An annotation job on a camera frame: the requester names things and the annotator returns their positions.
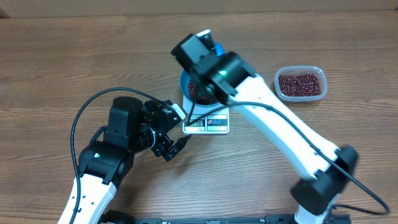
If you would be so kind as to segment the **blue plastic scoop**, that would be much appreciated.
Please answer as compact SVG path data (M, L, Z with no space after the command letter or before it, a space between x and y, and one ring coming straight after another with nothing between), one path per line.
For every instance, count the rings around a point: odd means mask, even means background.
M224 55L224 48L223 48L223 46L222 46L220 43L218 43L218 42L215 43L214 51L215 51L215 54L216 54L218 57Z

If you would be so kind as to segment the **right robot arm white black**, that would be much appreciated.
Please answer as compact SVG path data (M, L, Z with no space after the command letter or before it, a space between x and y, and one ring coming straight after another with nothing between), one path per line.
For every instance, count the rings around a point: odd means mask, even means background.
M299 204L295 222L323 223L353 175L355 149L338 147L309 128L238 54L218 56L214 47L193 34L171 54L197 89L252 122L293 165L300 176L290 190Z

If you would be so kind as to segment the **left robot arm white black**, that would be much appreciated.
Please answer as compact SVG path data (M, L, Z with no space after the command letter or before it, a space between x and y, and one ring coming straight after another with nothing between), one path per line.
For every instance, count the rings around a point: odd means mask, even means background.
M167 133L187 118L176 103L120 96L113 100L108 123L97 130L78 158L80 180L72 191L59 223L134 223L133 216L106 207L123 178L131 170L134 156L151 149L156 157L172 160L190 136L177 141Z

